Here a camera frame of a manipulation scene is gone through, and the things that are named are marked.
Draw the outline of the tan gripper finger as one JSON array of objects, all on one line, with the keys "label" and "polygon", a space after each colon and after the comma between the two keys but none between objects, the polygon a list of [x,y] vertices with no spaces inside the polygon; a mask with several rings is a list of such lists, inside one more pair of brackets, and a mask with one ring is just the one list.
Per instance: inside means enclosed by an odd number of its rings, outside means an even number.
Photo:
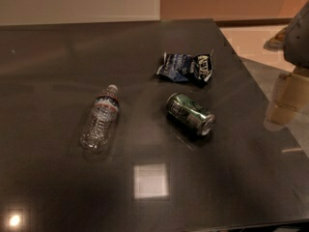
[{"label": "tan gripper finger", "polygon": [[267,108],[267,121],[286,126],[309,102],[309,69],[295,67],[292,72],[280,73],[275,81]]}]

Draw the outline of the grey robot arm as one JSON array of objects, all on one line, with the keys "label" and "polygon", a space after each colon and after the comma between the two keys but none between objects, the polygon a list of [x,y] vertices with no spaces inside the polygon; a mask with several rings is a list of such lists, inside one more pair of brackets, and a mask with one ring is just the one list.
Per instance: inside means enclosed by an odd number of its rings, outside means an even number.
[{"label": "grey robot arm", "polygon": [[279,74],[266,113],[266,121],[278,129],[289,124],[309,102],[309,2],[284,31],[283,53],[295,68]]}]

